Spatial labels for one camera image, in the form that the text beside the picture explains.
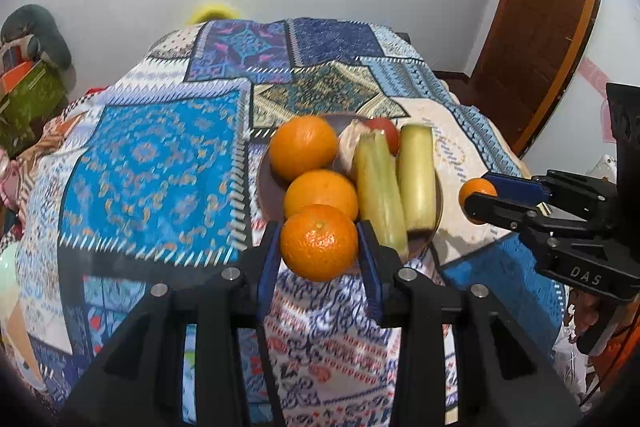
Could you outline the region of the small tangerine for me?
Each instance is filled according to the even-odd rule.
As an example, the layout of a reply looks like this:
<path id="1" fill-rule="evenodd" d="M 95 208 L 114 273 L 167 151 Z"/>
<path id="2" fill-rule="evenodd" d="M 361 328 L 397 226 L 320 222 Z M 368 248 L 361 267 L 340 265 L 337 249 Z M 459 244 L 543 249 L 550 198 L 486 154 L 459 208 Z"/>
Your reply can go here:
<path id="1" fill-rule="evenodd" d="M 310 205 L 286 219 L 280 253 L 288 269 L 311 282 L 329 282 L 357 261 L 356 225 L 329 205 Z"/>
<path id="2" fill-rule="evenodd" d="M 465 218 L 474 225 L 484 225 L 485 202 L 498 196 L 495 185 L 485 178 L 474 178 L 460 187 L 458 202 Z"/>

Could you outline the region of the red tomato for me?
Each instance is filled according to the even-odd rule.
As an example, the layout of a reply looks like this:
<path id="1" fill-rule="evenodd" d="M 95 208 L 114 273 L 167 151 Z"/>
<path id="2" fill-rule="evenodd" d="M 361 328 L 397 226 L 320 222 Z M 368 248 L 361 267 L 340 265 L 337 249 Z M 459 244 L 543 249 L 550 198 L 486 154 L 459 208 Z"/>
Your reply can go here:
<path id="1" fill-rule="evenodd" d="M 371 118 L 366 121 L 369 129 L 382 132 L 385 135 L 388 149 L 393 156 L 399 152 L 399 131 L 393 121 L 385 117 Z"/>

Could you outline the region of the peeled pomelo wedge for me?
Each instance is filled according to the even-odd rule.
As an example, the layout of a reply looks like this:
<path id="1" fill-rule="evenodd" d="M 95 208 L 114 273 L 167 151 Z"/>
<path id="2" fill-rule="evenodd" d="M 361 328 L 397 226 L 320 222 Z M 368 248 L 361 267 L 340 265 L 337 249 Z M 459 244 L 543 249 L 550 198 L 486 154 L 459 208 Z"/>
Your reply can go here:
<path id="1" fill-rule="evenodd" d="M 337 160 L 349 179 L 355 180 L 354 158 L 360 136 L 370 132 L 371 129 L 362 120 L 353 119 L 338 136 Z"/>

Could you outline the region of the large orange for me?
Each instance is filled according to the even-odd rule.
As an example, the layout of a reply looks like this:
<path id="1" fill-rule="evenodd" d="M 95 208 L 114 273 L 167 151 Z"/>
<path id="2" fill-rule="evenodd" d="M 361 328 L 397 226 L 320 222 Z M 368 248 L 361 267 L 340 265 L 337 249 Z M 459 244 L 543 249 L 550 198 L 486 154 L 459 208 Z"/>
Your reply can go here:
<path id="1" fill-rule="evenodd" d="M 359 215 L 355 185 L 343 176 L 328 169 L 317 169 L 298 176 L 285 192 L 284 217 L 289 218 L 310 205 L 332 206 L 355 221 Z"/>
<path id="2" fill-rule="evenodd" d="M 281 124 L 269 144 L 272 170 L 285 181 L 329 166 L 338 150 L 337 134 L 319 116 L 297 116 Z"/>

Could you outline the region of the pale green bowl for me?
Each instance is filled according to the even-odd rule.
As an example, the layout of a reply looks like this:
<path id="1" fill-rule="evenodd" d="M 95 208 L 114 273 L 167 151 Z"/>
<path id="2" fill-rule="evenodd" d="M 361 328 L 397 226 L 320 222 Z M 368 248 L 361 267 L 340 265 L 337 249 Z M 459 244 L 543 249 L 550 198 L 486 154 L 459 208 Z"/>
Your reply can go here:
<path id="1" fill-rule="evenodd" d="M 0 299 L 1 309 L 11 313 L 20 297 L 20 286 L 17 284 L 15 256 L 17 243 L 12 243 L 4 248 L 0 259 Z"/>

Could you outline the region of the wooden wardrobe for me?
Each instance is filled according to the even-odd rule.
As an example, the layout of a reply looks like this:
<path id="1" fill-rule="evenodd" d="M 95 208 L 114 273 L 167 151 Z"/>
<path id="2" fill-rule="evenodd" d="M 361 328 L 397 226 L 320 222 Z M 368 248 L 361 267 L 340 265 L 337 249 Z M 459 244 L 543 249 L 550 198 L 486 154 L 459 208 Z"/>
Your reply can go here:
<path id="1" fill-rule="evenodd" d="M 478 106 L 522 155 L 572 79 L 600 0 L 499 0 L 471 77 Z"/>

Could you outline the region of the blue patchwork bedspread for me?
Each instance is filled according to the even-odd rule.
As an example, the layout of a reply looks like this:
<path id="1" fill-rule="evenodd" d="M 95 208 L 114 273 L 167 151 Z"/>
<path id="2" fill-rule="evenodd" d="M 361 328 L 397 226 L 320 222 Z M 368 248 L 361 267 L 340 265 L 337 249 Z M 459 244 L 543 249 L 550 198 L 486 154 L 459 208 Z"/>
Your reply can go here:
<path id="1" fill-rule="evenodd" d="M 1 242 L 18 244 L 20 286 L 12 312 L 1 309 L 1 338 L 32 399 L 60 409 L 154 283 L 206 280 L 258 244 L 257 173 L 273 133 L 333 114 L 432 129 L 444 212 L 410 265 L 438 283 L 479 277 L 550 353 L 563 287 L 538 277 L 515 236 L 472 225 L 458 204 L 469 179 L 525 171 L 494 124 L 384 26 L 218 20 L 158 40 L 1 169 L 21 222 Z"/>

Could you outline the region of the green storage box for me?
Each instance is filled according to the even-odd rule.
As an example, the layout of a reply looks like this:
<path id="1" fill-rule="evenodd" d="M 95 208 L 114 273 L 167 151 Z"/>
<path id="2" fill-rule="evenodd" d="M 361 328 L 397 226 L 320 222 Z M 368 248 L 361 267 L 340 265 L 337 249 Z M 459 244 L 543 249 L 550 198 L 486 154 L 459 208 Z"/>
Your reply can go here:
<path id="1" fill-rule="evenodd" d="M 11 157 L 37 143 L 43 127 L 67 105 L 58 71 L 40 61 L 1 99 L 1 147 Z"/>

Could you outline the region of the yellow curved cushion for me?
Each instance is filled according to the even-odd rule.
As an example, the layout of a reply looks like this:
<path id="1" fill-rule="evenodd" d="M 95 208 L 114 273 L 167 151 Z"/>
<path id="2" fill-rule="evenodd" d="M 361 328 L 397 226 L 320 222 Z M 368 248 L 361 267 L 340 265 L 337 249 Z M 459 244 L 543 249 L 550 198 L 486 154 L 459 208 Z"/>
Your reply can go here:
<path id="1" fill-rule="evenodd" d="M 197 8 L 190 16 L 188 24 L 197 25 L 212 20 L 238 20 L 240 14 L 232 6 L 223 3 L 209 3 Z"/>

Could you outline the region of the grey plush toy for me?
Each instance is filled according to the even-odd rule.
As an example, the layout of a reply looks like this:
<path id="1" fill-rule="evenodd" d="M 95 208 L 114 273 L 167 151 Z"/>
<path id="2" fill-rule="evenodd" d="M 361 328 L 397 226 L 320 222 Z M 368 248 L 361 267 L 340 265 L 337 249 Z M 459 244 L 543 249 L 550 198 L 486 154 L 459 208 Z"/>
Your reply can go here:
<path id="1" fill-rule="evenodd" d="M 26 4 L 12 12 L 1 27 L 1 51 L 18 47 L 21 57 L 63 72 L 72 56 L 51 13 L 39 4 Z"/>

